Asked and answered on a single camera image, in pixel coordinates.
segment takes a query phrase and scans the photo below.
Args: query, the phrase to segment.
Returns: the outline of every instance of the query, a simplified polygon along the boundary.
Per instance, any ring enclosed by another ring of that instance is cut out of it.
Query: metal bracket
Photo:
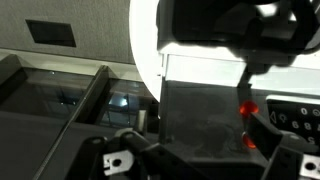
[[[311,155],[303,155],[300,176],[311,179],[320,179],[320,158]]]
[[[103,168],[106,176],[126,172],[133,163],[134,156],[128,150],[103,155]]]

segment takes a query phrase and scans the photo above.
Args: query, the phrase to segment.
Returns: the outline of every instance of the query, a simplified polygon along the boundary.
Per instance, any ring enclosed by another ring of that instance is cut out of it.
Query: black rectangular vent
[[[26,20],[35,43],[76,47],[71,25]]]

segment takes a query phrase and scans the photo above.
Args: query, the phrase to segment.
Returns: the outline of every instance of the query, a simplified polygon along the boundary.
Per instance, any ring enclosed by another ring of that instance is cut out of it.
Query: red light
[[[257,148],[256,145],[252,142],[249,136],[246,133],[242,134],[242,142],[250,149]]]
[[[250,113],[252,112],[254,113],[259,112],[259,108],[254,102],[245,101],[244,103],[242,103],[242,105],[240,106],[240,114],[243,117],[248,118]]]

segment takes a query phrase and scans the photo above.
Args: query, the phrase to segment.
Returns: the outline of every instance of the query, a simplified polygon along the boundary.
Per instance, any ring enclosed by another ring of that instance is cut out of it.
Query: glass panel
[[[68,119],[92,79],[93,76],[24,68],[0,87],[0,92],[8,94],[0,101],[0,111]]]
[[[148,119],[157,119],[158,108],[154,106],[158,107],[158,102],[144,83],[116,79],[110,81],[110,100],[97,120],[99,125],[133,127],[139,110],[149,110]]]

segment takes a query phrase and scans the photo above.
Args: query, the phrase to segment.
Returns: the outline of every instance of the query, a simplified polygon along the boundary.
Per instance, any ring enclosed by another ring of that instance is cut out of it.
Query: gray wall
[[[134,64],[130,0],[1,0],[0,48]],[[34,43],[26,19],[70,23],[76,48]]]

